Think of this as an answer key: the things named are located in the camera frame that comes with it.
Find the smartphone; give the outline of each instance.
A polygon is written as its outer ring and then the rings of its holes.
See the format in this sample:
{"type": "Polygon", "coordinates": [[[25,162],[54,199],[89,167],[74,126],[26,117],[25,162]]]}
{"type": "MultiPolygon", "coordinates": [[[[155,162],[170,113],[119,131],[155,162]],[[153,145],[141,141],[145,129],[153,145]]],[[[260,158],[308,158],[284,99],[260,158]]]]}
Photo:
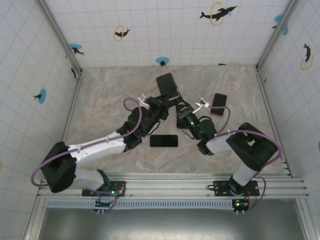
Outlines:
{"type": "MultiPolygon", "coordinates": [[[[226,106],[226,101],[227,101],[227,95],[216,93],[214,95],[214,98],[213,98],[212,106],[213,107],[224,107],[224,106],[226,106]]],[[[211,108],[211,112],[210,113],[212,115],[223,116],[224,112],[225,112],[224,108],[222,108],[222,109],[213,109],[213,108],[211,108]]]]}
{"type": "Polygon", "coordinates": [[[175,105],[176,110],[176,128],[177,129],[187,129],[185,122],[178,116],[178,113],[185,108],[187,105],[185,104],[178,104],[175,105]]]}
{"type": "Polygon", "coordinates": [[[177,148],[178,135],[151,135],[151,148],[177,148]]]}
{"type": "Polygon", "coordinates": [[[170,94],[169,101],[177,99],[180,96],[174,76],[171,73],[158,76],[156,78],[156,84],[161,95],[170,94]]]}

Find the white tiled wall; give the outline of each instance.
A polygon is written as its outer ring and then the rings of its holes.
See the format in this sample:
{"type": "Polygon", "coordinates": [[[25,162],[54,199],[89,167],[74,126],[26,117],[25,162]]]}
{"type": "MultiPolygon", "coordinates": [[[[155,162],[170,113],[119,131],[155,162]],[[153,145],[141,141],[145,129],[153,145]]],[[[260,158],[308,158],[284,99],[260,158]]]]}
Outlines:
{"type": "Polygon", "coordinates": [[[34,0],[0,1],[0,239],[21,239],[30,175],[59,137],[75,79],[34,0]],[[45,88],[43,104],[34,95],[45,88]]]}
{"type": "Polygon", "coordinates": [[[320,217],[320,1],[302,1],[288,27],[262,75],[289,166],[294,176],[305,178],[320,217]],[[313,55],[306,65],[304,44],[313,55]],[[310,67],[302,70],[301,64],[310,67]]]}
{"type": "MultiPolygon", "coordinates": [[[[76,57],[86,68],[159,65],[158,57],[169,58],[168,65],[257,64],[289,0],[221,0],[223,8],[236,8],[219,26],[200,18],[216,0],[46,2],[67,41],[82,46],[84,55],[76,57]],[[118,26],[130,31],[115,41],[118,26]]],[[[220,8],[216,3],[212,13],[220,8]]]]}

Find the gray marble surface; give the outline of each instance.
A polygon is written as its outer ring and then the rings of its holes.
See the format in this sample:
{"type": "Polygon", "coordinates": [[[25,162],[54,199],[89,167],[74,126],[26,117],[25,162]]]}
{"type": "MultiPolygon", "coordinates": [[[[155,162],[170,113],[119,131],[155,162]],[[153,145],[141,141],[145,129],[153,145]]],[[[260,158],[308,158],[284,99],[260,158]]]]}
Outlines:
{"type": "MultiPolygon", "coordinates": [[[[172,73],[183,98],[194,108],[200,98],[212,102],[215,93],[227,95],[226,105],[231,117],[226,129],[237,129],[249,122],[265,134],[273,132],[264,105],[254,66],[141,66],[87,68],[75,105],[66,143],[79,144],[98,139],[114,132],[126,121],[129,111],[124,109],[123,100],[146,96],[158,96],[156,77],[172,73]]],[[[212,117],[215,128],[220,130],[227,119],[210,115],[202,108],[198,117],[212,117]]],[[[135,149],[107,156],[87,169],[102,169],[108,173],[233,173],[241,163],[233,151],[202,155],[197,140],[190,139],[176,128],[176,110],[171,107],[169,117],[161,121],[155,134],[176,134],[179,147],[174,149],[150,148],[149,137],[135,149]]],[[[275,162],[264,170],[269,174],[280,174],[282,165],[275,162]]]]}

